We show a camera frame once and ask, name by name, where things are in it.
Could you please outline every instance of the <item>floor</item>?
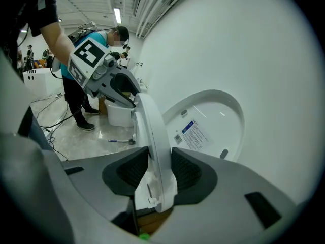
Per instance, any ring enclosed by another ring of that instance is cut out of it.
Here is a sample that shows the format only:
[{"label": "floor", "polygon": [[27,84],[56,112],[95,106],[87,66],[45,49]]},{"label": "floor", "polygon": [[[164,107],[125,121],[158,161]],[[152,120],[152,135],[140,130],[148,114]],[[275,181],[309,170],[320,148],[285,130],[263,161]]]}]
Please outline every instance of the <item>floor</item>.
[{"label": "floor", "polygon": [[[41,126],[51,126],[60,118],[64,117],[67,104],[64,100],[64,96],[57,96],[57,93],[60,92],[63,94],[63,89],[51,95],[49,99],[31,103],[31,108],[35,117],[41,110],[51,104],[49,107],[45,108],[37,118]],[[90,96],[88,97],[91,106],[98,109],[98,99],[93,99]],[[70,115],[71,112],[68,109],[66,117],[69,117]],[[85,131],[79,129],[72,117],[58,126],[53,133],[55,138],[53,142],[55,150],[62,153],[62,155],[64,155],[68,160],[102,156],[133,147],[128,143],[108,142],[109,139],[129,140],[132,137],[133,128],[112,126],[108,123],[106,115],[84,114],[84,117],[89,123],[95,124],[94,130]],[[63,161],[65,160],[65,157],[62,155],[58,154],[60,159]]]}]

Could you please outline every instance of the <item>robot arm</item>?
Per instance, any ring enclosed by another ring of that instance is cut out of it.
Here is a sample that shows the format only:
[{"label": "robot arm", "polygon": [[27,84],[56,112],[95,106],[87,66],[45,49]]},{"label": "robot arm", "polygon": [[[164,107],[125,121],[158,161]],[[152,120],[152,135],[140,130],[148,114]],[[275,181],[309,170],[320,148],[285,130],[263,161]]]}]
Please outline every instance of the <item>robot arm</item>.
[{"label": "robot arm", "polygon": [[68,71],[93,98],[106,97],[122,107],[135,107],[123,94],[130,92],[135,96],[140,92],[133,74],[120,68],[108,49],[94,39],[87,38],[70,54]]}]

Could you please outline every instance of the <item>black cable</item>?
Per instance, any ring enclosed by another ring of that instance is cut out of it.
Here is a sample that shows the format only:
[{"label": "black cable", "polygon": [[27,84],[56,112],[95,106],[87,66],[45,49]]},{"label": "black cable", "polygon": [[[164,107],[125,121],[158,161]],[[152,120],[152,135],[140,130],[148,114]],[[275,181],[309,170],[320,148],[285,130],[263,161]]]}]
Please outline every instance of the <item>black cable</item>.
[{"label": "black cable", "polygon": [[[65,117],[66,117],[66,115],[67,115],[67,112],[68,112],[68,103],[67,103],[67,107],[66,107],[66,113],[64,114],[64,117],[63,117],[63,119],[65,119]],[[54,148],[54,144],[53,144],[53,142],[55,141],[55,137],[53,136],[53,134],[54,134],[54,132],[55,132],[55,130],[57,130],[58,128],[59,128],[59,126],[61,126],[62,125],[62,123],[60,123],[52,132],[51,132],[51,135],[50,135],[50,138],[47,140],[48,141],[48,143],[49,143],[49,145],[50,145],[50,147],[54,150],[54,151],[56,151],[57,153],[59,153],[60,155],[62,155],[67,161],[68,161],[68,159],[67,159],[67,157],[65,156],[65,155],[63,155],[61,152],[59,152],[58,150],[56,150],[55,148]]]},{"label": "black cable", "polygon": [[19,47],[20,45],[22,45],[22,43],[26,40],[27,35],[28,35],[28,31],[29,31],[29,26],[27,27],[27,32],[26,32],[26,35],[25,35],[24,39],[23,39],[22,42],[18,45],[18,47]]},{"label": "black cable", "polygon": [[101,29],[101,30],[90,30],[90,29],[87,29],[87,28],[78,27],[78,29],[82,29],[82,30],[90,31],[91,33],[94,33],[94,32],[100,32],[100,31],[109,31],[109,30],[112,30],[112,29],[115,29],[115,28],[116,28],[116,27],[109,28],[109,29]]},{"label": "black cable", "polygon": [[53,63],[54,63],[54,59],[55,59],[55,56],[53,57],[52,64],[51,64],[51,66],[50,66],[50,72],[51,72],[51,74],[52,74],[52,76],[53,76],[54,78],[56,78],[56,79],[63,79],[63,77],[62,77],[62,78],[57,77],[57,76],[53,73],[53,71],[52,71],[52,65],[53,65]]},{"label": "black cable", "polygon": [[76,111],[76,113],[73,113],[71,116],[67,117],[66,119],[64,119],[64,120],[60,121],[59,123],[56,123],[56,124],[54,124],[54,125],[52,125],[52,126],[48,126],[48,127],[46,127],[46,126],[40,126],[40,127],[41,127],[41,128],[52,128],[52,127],[54,127],[54,126],[56,126],[56,125],[58,125],[58,124],[63,123],[64,121],[68,120],[69,118],[73,117],[74,115],[76,115],[77,113],[79,113],[79,111],[80,111],[80,110],[83,108],[83,106],[85,105],[85,103],[86,103],[86,97],[87,97],[87,94],[85,94],[85,97],[84,97],[84,99],[83,99],[83,103],[82,103],[81,107]]},{"label": "black cable", "polygon": [[45,98],[45,99],[41,99],[41,100],[35,100],[35,101],[32,101],[31,103],[34,103],[34,102],[38,102],[38,101],[42,101],[42,100],[49,100],[49,99],[56,99],[57,97],[53,97],[53,98]]},{"label": "black cable", "polygon": [[60,99],[62,97],[62,95],[60,96],[60,97],[57,97],[57,99],[55,99],[55,100],[53,100],[50,104],[48,104],[45,108],[43,108],[38,114],[37,114],[37,117],[36,117],[36,119],[39,117],[39,115],[40,115],[40,113],[44,110],[44,109],[46,109],[46,108],[48,108],[54,101],[57,101],[58,99]]}]

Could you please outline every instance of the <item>ceiling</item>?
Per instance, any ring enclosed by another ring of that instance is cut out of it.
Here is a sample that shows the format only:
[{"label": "ceiling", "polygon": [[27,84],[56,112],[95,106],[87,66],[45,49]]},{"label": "ceiling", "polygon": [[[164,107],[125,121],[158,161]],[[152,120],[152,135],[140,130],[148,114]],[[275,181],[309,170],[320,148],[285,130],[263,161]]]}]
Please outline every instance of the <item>ceiling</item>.
[{"label": "ceiling", "polygon": [[57,0],[57,12],[62,20],[61,25],[65,27],[78,27],[90,21],[94,21],[97,25],[115,27],[117,22],[114,8],[120,8],[121,25],[126,26],[130,32],[144,37],[159,16],[170,8],[173,1],[175,5],[179,0],[153,0],[151,6],[148,2],[143,7],[141,15],[134,16],[134,9],[138,5],[136,0]]}]

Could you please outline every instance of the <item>white bin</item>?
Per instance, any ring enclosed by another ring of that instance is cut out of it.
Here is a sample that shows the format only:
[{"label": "white bin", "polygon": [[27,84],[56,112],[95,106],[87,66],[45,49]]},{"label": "white bin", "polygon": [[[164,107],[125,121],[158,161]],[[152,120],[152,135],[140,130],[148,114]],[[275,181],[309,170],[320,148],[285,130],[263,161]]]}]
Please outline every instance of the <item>white bin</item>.
[{"label": "white bin", "polygon": [[105,100],[108,122],[117,127],[133,127],[131,112],[133,108],[123,108],[115,103]]}]

